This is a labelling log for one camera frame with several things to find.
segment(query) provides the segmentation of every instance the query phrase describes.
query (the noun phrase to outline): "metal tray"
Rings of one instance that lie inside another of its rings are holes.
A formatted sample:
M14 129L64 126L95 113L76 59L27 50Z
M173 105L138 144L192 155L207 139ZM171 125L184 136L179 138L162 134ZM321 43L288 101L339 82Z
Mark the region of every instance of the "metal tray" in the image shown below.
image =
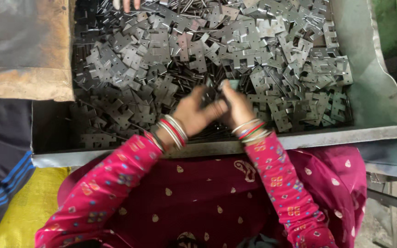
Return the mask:
M343 128L279 135L285 149L397 138L397 84L387 73L371 1L333 0L340 49L350 62L348 89L354 124ZM82 166L111 149L69 149L69 102L33 103L32 162L37 167ZM236 140L199 141L168 158L243 153Z

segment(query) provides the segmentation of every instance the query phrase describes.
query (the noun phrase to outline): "woman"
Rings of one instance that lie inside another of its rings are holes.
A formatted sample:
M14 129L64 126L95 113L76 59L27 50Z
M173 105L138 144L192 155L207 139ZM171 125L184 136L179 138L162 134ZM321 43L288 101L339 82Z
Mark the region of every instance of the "woman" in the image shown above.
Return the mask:
M36 247L353 247L366 199L357 149L289 156L228 82L230 110L224 101L201 110L203 90L194 88L154 135L135 135L71 174L58 211L36 233ZM251 163L241 155L157 161L228 111ZM329 220L315 202L331 213ZM284 226L275 224L277 217Z

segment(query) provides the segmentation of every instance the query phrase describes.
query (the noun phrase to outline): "woman's right hand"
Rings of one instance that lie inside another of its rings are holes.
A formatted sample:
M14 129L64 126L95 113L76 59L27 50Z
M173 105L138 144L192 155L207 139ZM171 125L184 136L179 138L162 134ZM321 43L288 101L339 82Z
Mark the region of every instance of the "woman's right hand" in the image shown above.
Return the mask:
M230 118L226 120L228 122L227 125L235 129L243 123L255 119L256 116L252 110L252 104L247 100L246 95L233 90L227 79L223 80L222 84L223 94L231 105L230 113L228 113ZM255 123L243 126L243 128L237 130L235 134L240 135L244 129L250 127L249 125L252 126L255 125Z

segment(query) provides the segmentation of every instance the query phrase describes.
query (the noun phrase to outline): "silver bangle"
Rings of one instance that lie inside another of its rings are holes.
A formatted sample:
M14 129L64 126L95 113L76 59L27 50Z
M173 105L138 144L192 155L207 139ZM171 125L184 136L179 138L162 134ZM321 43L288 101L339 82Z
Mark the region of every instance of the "silver bangle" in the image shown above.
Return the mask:
M245 126L245 125L247 125L247 124L250 124L250 123L252 123L252 122L255 122L255 121L261 121L260 119L258 119L258 118L255 118L255 119L253 119L253 120L251 120L251 121L248 121L248 122L246 122L246 123L243 123L243 124L241 124L240 126L238 126L238 127L236 127L234 130L232 130L232 133L231 134L234 134L238 129L240 129L241 127L243 127L243 126Z
M176 144L178 150L180 150L183 147L182 144L180 143L179 138L176 136L176 134L165 123L159 121L157 123L157 126L163 127L169 133L171 138L173 138L174 143Z
M252 137L252 138L249 138L249 139L242 140L241 143L248 143L248 142L255 141L255 140L259 139L259 138L265 138L265 137L268 136L270 133L271 133L270 131L264 130L264 131L263 131L262 133L260 133L258 136L255 136L255 137Z
M180 126L180 124L177 122L176 119L174 119L174 117L172 117L171 115L165 115L165 118L167 119L167 121L169 123L171 123L171 125L173 127L175 127L177 129L177 131L180 133L180 135L182 136L183 140L185 141L185 143L188 141L188 136L186 135L185 131L183 130L183 128Z

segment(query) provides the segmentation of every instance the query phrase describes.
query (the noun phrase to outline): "red bangle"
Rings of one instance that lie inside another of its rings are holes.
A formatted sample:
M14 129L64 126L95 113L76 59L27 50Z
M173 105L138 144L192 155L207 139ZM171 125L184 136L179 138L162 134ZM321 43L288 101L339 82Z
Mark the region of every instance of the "red bangle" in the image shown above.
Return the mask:
M177 136L177 138L179 138L180 142L182 143L182 146L185 146L185 141L183 140L182 136L180 135L180 133L177 131L177 129L175 129L171 123L169 123L167 120L165 119L160 119L160 121L162 121L163 123L165 123Z
M257 129L259 129L262 125L264 125L264 122L260 123L258 126L252 128L251 130L249 130L247 133L243 134L242 136L240 136L239 139L243 139L246 136L250 135L251 133L255 132Z

